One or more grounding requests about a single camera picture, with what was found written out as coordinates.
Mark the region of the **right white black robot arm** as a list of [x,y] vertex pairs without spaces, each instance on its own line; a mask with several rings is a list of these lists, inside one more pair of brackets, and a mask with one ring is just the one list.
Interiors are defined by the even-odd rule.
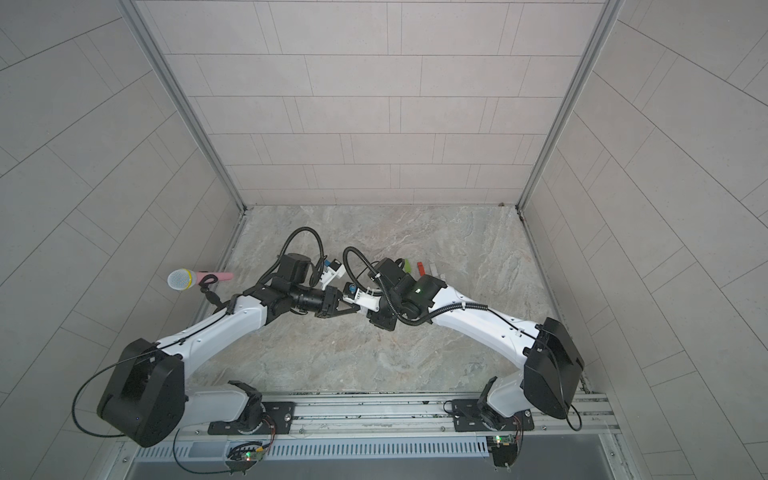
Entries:
[[346,247],[342,264],[354,255],[375,284],[364,287],[352,274],[351,298],[367,310],[369,320],[385,330],[402,323],[411,327],[434,324],[466,335],[496,351],[516,368],[504,378],[494,377],[477,400],[486,427],[502,431],[516,414],[535,408],[556,418],[577,413],[573,398],[584,361],[564,325],[553,318],[543,323],[518,319],[477,303],[444,280],[431,275],[414,279],[400,263],[384,258],[371,262],[358,248]]

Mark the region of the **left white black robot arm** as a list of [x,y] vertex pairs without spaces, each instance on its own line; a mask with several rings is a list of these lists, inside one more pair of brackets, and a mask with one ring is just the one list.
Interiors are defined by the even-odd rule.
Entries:
[[232,380],[223,387],[192,388],[187,382],[205,362],[289,312],[334,318],[360,306],[331,286],[343,275],[341,263],[317,260],[281,249],[277,260],[250,288],[222,301],[205,275],[200,290],[216,309],[208,318],[176,334],[128,344],[118,361],[105,367],[110,378],[96,406],[98,418],[142,447],[154,446],[187,425],[211,424],[226,434],[251,434],[278,428],[262,393]]

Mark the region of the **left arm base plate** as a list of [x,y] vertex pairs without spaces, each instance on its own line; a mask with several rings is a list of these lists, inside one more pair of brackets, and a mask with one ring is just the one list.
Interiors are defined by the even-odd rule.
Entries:
[[208,435],[267,435],[288,434],[292,425],[296,404],[294,402],[259,402],[247,405],[238,418],[232,421],[211,422]]

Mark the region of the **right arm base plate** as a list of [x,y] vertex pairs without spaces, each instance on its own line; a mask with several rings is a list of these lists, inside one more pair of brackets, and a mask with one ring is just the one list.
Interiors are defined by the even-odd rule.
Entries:
[[503,435],[535,428],[530,410],[519,411],[512,417],[500,417],[489,409],[481,410],[477,399],[453,399],[443,403],[443,411],[453,421],[456,432],[501,432]]

